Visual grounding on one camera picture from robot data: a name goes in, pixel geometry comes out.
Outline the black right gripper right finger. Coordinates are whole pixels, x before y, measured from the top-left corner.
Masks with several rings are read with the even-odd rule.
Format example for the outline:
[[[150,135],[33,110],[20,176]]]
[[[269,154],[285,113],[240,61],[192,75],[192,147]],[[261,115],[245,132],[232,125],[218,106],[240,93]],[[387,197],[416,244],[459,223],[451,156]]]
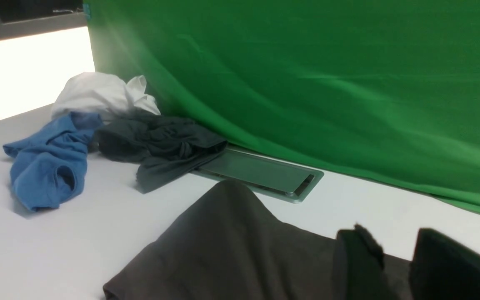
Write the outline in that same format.
[[[421,228],[408,282],[415,300],[480,300],[480,254]]]

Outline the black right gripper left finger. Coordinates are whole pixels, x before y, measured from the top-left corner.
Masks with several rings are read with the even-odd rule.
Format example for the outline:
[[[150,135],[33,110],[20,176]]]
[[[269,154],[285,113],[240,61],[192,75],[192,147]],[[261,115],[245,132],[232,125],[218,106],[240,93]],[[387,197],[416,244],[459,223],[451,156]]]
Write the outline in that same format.
[[[332,258],[332,298],[398,300],[385,275],[383,248],[360,224],[337,233]]]

